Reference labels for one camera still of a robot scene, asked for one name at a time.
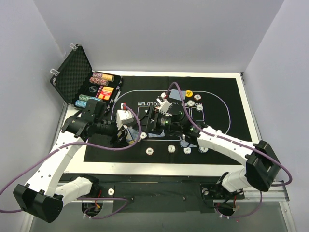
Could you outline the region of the grey chips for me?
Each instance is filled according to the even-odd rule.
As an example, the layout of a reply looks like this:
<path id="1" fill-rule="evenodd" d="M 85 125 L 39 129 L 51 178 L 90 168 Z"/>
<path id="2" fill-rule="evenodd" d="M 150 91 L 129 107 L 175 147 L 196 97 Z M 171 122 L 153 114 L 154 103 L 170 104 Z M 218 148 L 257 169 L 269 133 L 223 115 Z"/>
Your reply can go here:
<path id="1" fill-rule="evenodd" d="M 187 105 L 188 105 L 189 107 L 193 107 L 193 106 L 195 106 L 195 102 L 194 102 L 193 100 L 189 100 L 189 101 L 187 102 Z"/>

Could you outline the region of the grey 1 chip stack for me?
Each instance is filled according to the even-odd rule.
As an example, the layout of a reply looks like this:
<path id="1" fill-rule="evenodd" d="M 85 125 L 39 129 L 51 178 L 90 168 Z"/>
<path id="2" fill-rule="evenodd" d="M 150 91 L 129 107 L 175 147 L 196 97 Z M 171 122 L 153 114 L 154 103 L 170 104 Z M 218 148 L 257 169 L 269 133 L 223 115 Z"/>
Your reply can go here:
<path id="1" fill-rule="evenodd" d="M 176 147 L 174 145 L 169 145 L 168 146 L 168 152 L 169 153 L 174 153 L 176 151 Z"/>

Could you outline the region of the yellow big blind button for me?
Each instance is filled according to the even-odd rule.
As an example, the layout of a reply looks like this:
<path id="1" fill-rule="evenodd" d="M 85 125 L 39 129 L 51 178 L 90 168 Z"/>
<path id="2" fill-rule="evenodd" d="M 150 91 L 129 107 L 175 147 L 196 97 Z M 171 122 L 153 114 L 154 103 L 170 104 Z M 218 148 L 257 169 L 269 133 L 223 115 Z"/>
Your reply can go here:
<path id="1" fill-rule="evenodd" d="M 185 93 L 186 97 L 192 97 L 193 96 L 193 92 L 191 90 L 187 90 Z"/>

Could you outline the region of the red chips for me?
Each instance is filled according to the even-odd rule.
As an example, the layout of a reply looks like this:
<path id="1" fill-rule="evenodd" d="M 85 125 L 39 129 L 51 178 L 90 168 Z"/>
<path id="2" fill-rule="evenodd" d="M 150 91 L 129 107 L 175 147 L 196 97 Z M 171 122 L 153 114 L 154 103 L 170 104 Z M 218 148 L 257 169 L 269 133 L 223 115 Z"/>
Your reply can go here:
<path id="1" fill-rule="evenodd" d="M 196 101 L 201 100 L 201 95 L 200 94 L 194 95 L 194 100 L 196 100 Z"/>

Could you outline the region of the blue 5 chip stack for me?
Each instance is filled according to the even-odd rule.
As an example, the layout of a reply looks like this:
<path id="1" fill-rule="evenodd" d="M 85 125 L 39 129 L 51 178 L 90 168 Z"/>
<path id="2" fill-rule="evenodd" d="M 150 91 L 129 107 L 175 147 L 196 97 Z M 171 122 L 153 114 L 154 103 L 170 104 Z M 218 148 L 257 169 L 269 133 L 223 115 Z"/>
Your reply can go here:
<path id="1" fill-rule="evenodd" d="M 184 152 L 184 154 L 191 154 L 192 150 L 191 150 L 190 147 L 185 147 L 185 148 L 183 149 L 183 152 Z"/>

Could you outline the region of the red 100 chip stack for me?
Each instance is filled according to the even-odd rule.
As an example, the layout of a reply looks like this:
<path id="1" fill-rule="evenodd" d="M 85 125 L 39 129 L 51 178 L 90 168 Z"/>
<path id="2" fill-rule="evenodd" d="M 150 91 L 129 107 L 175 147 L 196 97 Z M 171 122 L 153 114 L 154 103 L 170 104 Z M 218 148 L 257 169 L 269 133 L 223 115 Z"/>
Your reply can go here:
<path id="1" fill-rule="evenodd" d="M 154 153 L 154 150 L 151 147 L 148 147 L 145 152 L 146 152 L 147 155 L 150 156 Z"/>

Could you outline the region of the blue playing card box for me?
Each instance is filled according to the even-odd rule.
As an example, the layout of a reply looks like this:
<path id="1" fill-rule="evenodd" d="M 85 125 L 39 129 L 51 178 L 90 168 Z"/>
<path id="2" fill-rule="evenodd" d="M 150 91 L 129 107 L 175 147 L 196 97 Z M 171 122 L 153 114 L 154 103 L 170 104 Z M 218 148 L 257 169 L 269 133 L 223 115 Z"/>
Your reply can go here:
<path id="1" fill-rule="evenodd" d="M 119 141 L 124 145 L 131 145 L 135 142 L 139 134 L 139 131 L 132 126 L 123 126 L 118 132 L 117 136 Z"/>

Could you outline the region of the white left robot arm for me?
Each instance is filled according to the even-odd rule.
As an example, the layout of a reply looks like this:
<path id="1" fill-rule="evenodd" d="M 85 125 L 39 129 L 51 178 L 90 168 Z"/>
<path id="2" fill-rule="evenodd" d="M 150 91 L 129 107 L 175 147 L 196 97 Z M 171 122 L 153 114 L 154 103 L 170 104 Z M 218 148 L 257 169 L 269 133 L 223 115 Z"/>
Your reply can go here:
<path id="1" fill-rule="evenodd" d="M 134 120 L 133 114 L 122 107 L 115 121 L 107 121 L 103 118 L 105 109 L 104 102 L 89 100 L 85 109 L 65 120 L 51 156 L 26 184 L 18 184 L 13 191 L 21 210 L 51 223 L 68 203 L 80 197 L 94 199 L 102 195 L 99 180 L 88 174 L 60 187 L 58 182 L 88 138 L 94 134 L 114 136 L 124 124 Z"/>

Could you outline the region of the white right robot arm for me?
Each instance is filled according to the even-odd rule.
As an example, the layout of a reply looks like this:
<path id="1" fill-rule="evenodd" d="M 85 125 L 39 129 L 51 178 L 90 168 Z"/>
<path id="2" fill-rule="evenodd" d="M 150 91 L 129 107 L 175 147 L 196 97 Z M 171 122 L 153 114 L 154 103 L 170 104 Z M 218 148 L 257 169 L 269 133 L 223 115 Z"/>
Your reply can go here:
<path id="1" fill-rule="evenodd" d="M 165 102 L 160 107 L 151 106 L 144 118 L 147 133 L 180 136 L 189 144 L 221 153 L 243 166 L 219 178 L 215 190 L 222 198 L 248 187 L 267 192 L 281 169 L 269 143 L 241 141 L 206 124 L 195 123 L 180 104 Z"/>

